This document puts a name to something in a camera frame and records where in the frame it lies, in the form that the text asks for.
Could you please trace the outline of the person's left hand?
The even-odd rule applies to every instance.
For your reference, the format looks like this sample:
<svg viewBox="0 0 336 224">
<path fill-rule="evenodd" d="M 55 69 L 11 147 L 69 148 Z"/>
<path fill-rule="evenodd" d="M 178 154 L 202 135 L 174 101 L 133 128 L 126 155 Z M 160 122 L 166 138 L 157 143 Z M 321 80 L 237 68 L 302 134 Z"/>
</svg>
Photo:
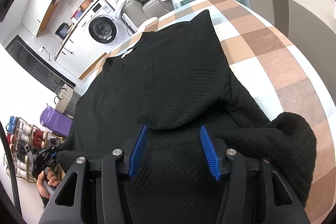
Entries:
<svg viewBox="0 0 336 224">
<path fill-rule="evenodd" d="M 37 178 L 37 187 L 40 195 L 43 198 L 50 199 L 51 194 L 49 188 L 57 187 L 60 184 L 55 172 L 47 167 L 45 170 L 41 171 Z"/>
</svg>

